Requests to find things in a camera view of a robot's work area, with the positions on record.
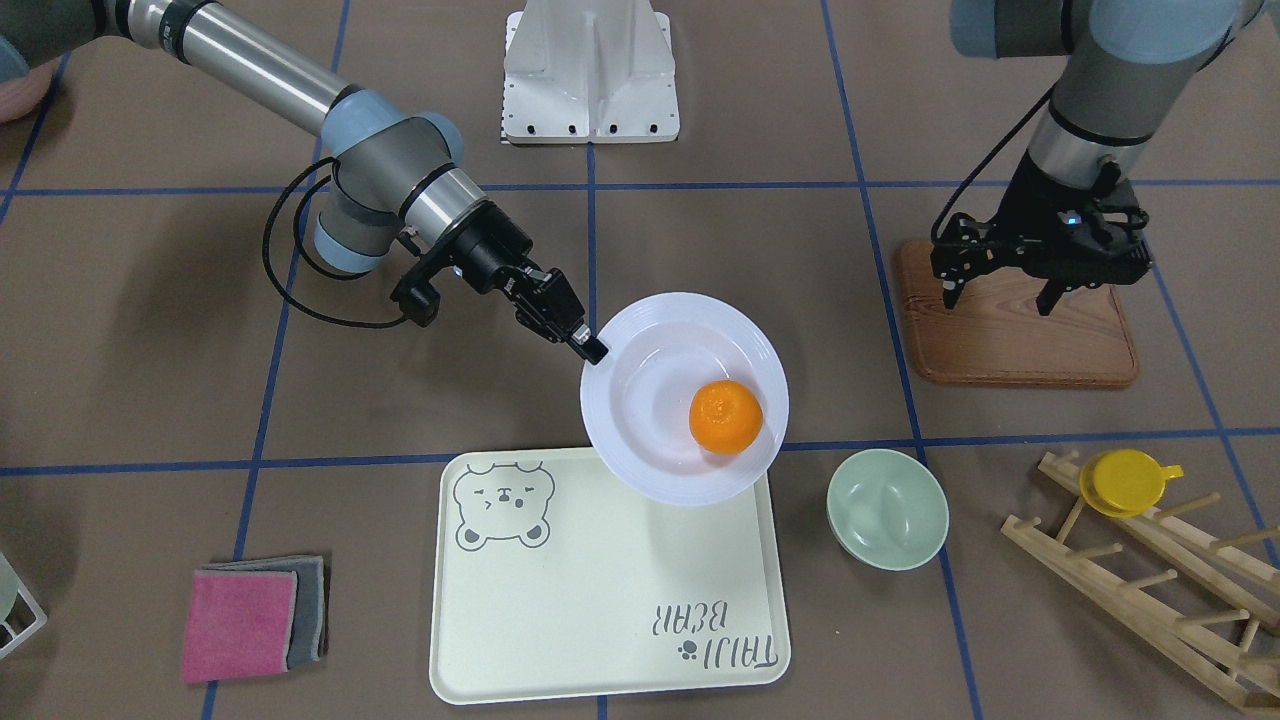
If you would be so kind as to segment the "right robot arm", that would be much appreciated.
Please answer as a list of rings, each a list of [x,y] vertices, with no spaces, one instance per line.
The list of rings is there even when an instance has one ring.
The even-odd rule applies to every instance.
[[[3,192],[271,193],[256,258],[279,301],[353,331],[425,327],[439,274],[497,296],[541,340],[598,364],[608,348],[570,279],[460,165],[461,137],[342,78],[220,1],[5,1],[3,79],[78,60],[101,79],[105,129],[54,150],[51,122],[4,140]]]

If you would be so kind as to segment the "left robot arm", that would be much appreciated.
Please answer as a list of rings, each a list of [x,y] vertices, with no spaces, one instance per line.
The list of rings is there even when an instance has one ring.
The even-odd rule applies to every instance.
[[[1041,315],[1080,288],[1134,284],[1152,266],[1134,167],[1197,72],[1268,1],[955,1],[950,33],[973,58],[1065,56],[1027,113],[1037,120],[991,219],[945,206],[931,266],[955,309],[977,278],[1039,278]]]

